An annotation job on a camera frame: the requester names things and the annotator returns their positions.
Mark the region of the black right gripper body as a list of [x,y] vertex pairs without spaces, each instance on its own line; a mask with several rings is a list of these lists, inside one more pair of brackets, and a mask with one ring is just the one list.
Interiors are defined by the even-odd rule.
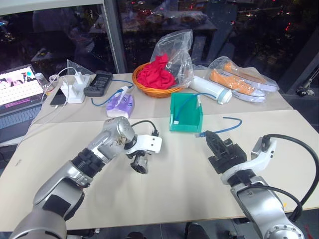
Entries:
[[247,161],[246,153],[238,144],[234,144],[230,139],[223,142],[225,144],[226,152],[219,155],[219,157],[213,155],[208,158],[217,174],[222,174],[233,166]]

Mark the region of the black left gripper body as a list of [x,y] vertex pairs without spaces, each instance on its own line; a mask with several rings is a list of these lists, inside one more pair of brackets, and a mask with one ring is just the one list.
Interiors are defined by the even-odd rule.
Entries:
[[148,153],[144,150],[127,154],[127,157],[132,160],[132,165],[147,165],[148,163]]

